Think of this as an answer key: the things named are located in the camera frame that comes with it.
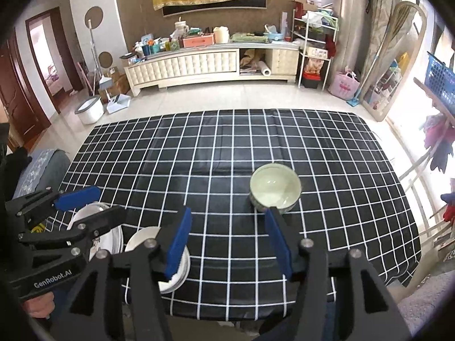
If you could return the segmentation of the left hand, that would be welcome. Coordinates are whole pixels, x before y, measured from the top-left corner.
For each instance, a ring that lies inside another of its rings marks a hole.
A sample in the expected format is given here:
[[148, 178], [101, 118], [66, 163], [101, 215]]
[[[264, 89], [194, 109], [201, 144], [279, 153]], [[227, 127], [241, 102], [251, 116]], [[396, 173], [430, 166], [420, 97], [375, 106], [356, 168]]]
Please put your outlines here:
[[22, 304], [22, 307], [32, 318], [47, 319], [55, 309], [54, 294], [53, 292], [47, 292], [27, 300]]

